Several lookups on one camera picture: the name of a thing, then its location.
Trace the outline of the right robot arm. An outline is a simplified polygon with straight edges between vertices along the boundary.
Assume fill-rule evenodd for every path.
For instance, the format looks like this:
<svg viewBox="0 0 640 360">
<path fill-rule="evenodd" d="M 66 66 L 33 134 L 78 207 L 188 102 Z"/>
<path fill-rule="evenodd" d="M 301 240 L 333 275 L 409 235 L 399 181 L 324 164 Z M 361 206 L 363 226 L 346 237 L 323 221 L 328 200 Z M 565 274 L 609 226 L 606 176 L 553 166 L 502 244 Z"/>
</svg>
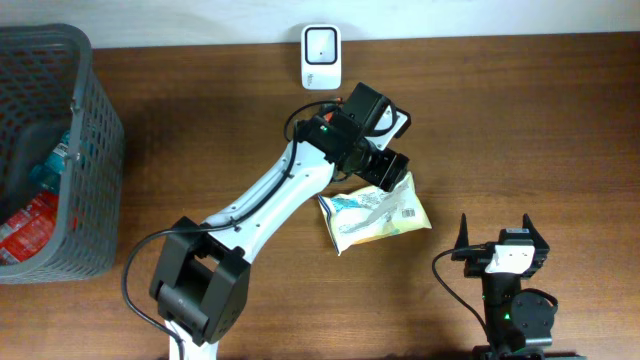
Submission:
<svg viewBox="0 0 640 360">
<path fill-rule="evenodd" d="M 579 359 L 575 352 L 549 352 L 552 328 L 559 302 L 551 294 L 524 288 L 542 268 L 550 246 L 528 215 L 519 228 L 505 228 L 498 240 L 473 246 L 469 242 L 467 218 L 461 216 L 451 254 L 464 263 L 463 275 L 482 283 L 485 345 L 473 348 L 472 359 Z"/>
</svg>

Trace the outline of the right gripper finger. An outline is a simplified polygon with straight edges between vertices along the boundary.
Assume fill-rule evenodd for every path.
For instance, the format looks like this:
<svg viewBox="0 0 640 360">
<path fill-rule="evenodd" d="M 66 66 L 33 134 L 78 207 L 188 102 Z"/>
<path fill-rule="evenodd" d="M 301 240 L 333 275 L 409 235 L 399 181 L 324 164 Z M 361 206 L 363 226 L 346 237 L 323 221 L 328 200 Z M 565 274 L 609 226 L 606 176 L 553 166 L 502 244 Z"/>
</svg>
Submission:
<svg viewBox="0 0 640 360">
<path fill-rule="evenodd" d="M 544 238 L 540 235 L 540 233 L 536 230 L 533 225 L 533 222 L 528 214 L 523 215 L 523 227 L 529 231 L 531 238 L 534 243 L 534 248 L 536 253 L 548 253 L 549 245 L 544 240 Z"/>
<path fill-rule="evenodd" d="M 468 238 L 467 218 L 466 218 L 466 214 L 463 213 L 461 215 L 458 236 L 457 236 L 454 248 L 456 250 L 459 250 L 462 248 L 466 248 L 468 246 L 469 246 L 469 238 Z"/>
</svg>

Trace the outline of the yellow white snack bag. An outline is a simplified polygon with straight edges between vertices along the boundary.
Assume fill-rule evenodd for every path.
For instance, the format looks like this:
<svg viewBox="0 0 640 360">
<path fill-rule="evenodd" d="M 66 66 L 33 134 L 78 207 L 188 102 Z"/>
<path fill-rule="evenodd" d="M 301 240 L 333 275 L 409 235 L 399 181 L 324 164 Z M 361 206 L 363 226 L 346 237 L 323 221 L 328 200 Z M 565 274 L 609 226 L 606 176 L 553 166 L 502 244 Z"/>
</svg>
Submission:
<svg viewBox="0 0 640 360">
<path fill-rule="evenodd" d="M 411 172 L 391 192 L 371 185 L 317 199 L 338 255 L 353 245 L 432 228 Z"/>
</svg>

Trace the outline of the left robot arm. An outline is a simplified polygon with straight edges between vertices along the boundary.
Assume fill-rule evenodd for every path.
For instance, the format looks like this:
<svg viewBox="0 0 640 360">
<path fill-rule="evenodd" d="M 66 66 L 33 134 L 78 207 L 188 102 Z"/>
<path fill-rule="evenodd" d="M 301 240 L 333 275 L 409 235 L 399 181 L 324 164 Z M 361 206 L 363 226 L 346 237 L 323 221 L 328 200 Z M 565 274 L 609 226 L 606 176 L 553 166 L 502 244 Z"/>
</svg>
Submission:
<svg viewBox="0 0 640 360">
<path fill-rule="evenodd" d="M 385 192 L 406 175 L 408 158 L 388 144 L 410 127 L 408 112 L 364 83 L 344 101 L 315 105 L 312 117 L 286 121 L 284 153 L 243 195 L 201 223 L 183 217 L 164 231 L 149 294 L 170 358 L 216 352 L 244 310 L 253 261 L 305 201 L 353 175 Z"/>
</svg>

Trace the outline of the red snack bag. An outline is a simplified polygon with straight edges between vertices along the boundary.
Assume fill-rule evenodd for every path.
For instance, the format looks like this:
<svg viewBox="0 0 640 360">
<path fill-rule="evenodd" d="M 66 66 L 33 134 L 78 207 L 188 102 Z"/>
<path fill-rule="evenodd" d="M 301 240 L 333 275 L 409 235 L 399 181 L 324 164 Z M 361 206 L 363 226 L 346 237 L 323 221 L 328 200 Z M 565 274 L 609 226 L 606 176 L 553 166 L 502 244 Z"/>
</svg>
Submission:
<svg viewBox="0 0 640 360">
<path fill-rule="evenodd" d="M 43 191 L 1 225 L 1 264 L 15 265 L 36 255 L 53 235 L 59 197 Z"/>
</svg>

